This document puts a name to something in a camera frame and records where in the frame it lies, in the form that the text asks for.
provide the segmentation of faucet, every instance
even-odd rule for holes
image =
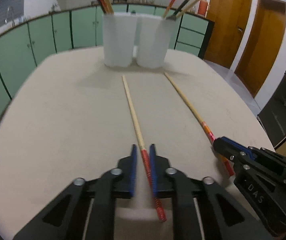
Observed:
[[[10,9],[12,10],[12,27],[14,27],[14,26],[15,26],[15,22],[14,22],[14,9],[13,9],[12,6],[8,6],[8,7],[7,7],[5,23],[8,23],[7,17],[8,17],[8,13],[9,13]]]

